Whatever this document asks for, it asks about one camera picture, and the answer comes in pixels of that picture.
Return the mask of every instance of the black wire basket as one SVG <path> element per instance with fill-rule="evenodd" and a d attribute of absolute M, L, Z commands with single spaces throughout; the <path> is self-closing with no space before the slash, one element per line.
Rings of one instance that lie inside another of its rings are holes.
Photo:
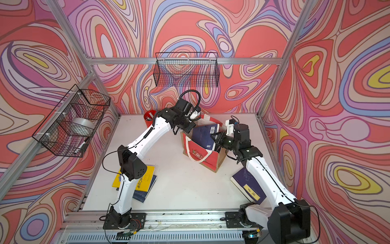
<path fill-rule="evenodd" d="M 48 130 L 33 138 L 56 156 L 83 157 L 109 106 L 110 97 L 78 89 Z"/>
<path fill-rule="evenodd" d="M 216 52 L 156 53 L 153 77 L 156 86 L 218 87 Z"/>

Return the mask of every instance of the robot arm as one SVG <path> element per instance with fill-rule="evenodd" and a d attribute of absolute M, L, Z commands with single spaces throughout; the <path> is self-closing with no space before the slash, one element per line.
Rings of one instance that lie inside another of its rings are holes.
<path fill-rule="evenodd" d="M 268 229 L 276 244 L 291 243 L 310 236 L 310 207 L 305 200 L 297 200 L 270 170 L 262 153 L 251 145 L 249 128 L 232 120 L 227 121 L 227 134 L 215 133 L 216 144 L 232 150 L 238 162 L 253 175 L 261 186 L 271 210 L 257 204 L 240 206 L 241 221 L 244 225 L 257 223 Z"/>
<path fill-rule="evenodd" d="M 199 100 L 195 107 L 182 99 L 182 96 L 187 92 L 196 92 L 198 94 Z M 147 151 L 170 129 L 173 129 L 174 134 L 179 129 L 189 133 L 195 127 L 195 123 L 192 120 L 197 119 L 200 115 L 199 103 L 200 93 L 198 91 L 185 91 L 179 97 L 175 106 L 165 108 L 156 113 L 153 118 L 153 124 L 135 141 L 126 147 L 121 145 L 118 148 L 122 176 L 117 201 L 111 206 L 107 215 L 107 222 L 113 223 L 112 226 L 119 229 L 125 229 L 129 226 L 131 221 L 131 202 L 135 187 L 139 178 L 145 174 L 147 169 L 147 166 L 142 162 Z"/>
<path fill-rule="evenodd" d="M 158 112 L 153 124 L 129 145 L 118 148 L 119 164 L 123 179 L 118 191 L 117 202 L 111 206 L 106 219 L 119 229 L 125 229 L 131 221 L 131 202 L 137 185 L 147 169 L 142 162 L 147 151 L 153 144 L 171 128 L 174 134 L 181 128 L 189 133 L 200 114 L 198 104 L 192 105 L 180 96 L 176 105 L 165 108 Z M 249 223 L 257 223 L 269 230 L 270 236 L 275 243 L 291 243 L 310 236 L 310 209 L 305 200 L 297 200 L 278 178 L 269 169 L 257 147 L 251 145 L 249 129 L 247 125 L 231 123 L 228 125 L 228 134 L 219 132 L 213 134 L 212 138 L 216 144 L 223 148 L 232 150 L 239 162 L 254 176 L 262 187 L 272 210 L 261 208 L 259 205 L 242 205 L 243 216 L 241 220 Z"/>

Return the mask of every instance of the wall panel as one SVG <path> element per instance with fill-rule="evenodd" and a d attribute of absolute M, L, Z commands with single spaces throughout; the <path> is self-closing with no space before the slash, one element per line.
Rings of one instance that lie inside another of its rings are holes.
<path fill-rule="evenodd" d="M 232 74 L 220 74 L 218 87 L 196 87 L 200 107 L 208 113 L 255 113 L 275 72 L 276 65 L 231 65 Z M 114 104 L 121 114 L 138 114 L 175 105 L 189 87 L 156 87 L 154 65 L 95 65 Z M 186 94 L 193 104 L 196 94 Z"/>
<path fill-rule="evenodd" d="M 1 177 L 86 71 L 40 0 L 0 3 L 0 23 Z"/>
<path fill-rule="evenodd" d="M 45 1 L 0 3 L 0 174 L 86 71 Z M 0 201 L 0 243 L 49 243 L 77 205 L 115 123 L 105 114 L 83 158 L 42 149 Z"/>
<path fill-rule="evenodd" d="M 266 131 L 321 243 L 389 243 L 390 3 L 322 0 L 308 23 Z"/>
<path fill-rule="evenodd" d="M 66 0 L 62 6 L 91 57 L 183 50 L 281 57 L 303 1 Z"/>

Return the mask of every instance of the blue book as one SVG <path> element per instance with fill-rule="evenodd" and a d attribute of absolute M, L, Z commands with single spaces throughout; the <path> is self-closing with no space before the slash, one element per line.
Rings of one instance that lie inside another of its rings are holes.
<path fill-rule="evenodd" d="M 267 197 L 261 189 L 255 177 L 246 169 L 242 168 L 234 174 L 230 181 L 244 194 L 244 196 L 251 202 L 260 204 Z"/>
<path fill-rule="evenodd" d="M 219 130 L 219 124 L 203 125 L 192 129 L 191 140 L 203 147 L 204 149 L 214 150 L 215 142 L 211 138 L 210 134 L 217 133 Z"/>
<path fill-rule="evenodd" d="M 150 182 L 150 186 L 149 186 L 149 190 L 147 192 L 145 191 L 134 191 L 134 194 L 133 194 L 133 198 L 140 201 L 141 203 L 143 203 L 147 197 L 147 195 L 149 194 L 150 190 L 152 189 L 155 181 L 156 181 L 156 178 L 157 176 L 156 175 L 153 175 L 152 177 L 152 181 Z"/>

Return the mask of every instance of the yellow label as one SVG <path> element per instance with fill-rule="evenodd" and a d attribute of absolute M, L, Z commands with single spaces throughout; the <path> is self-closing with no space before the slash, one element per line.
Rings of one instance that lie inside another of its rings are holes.
<path fill-rule="evenodd" d="M 260 199 L 260 197 L 248 186 L 248 185 L 244 185 L 244 189 L 251 195 L 253 196 L 254 199 L 256 199 L 256 201 L 258 201 Z"/>
<path fill-rule="evenodd" d="M 121 186 L 121 180 L 120 180 L 120 173 L 121 171 L 118 171 L 119 174 L 114 179 L 114 182 L 112 183 L 112 187 L 119 188 Z M 147 192 L 149 190 L 150 183 L 152 182 L 154 173 L 154 166 L 148 166 L 146 169 L 145 174 L 138 180 L 137 186 L 135 189 L 137 191 L 145 191 Z"/>

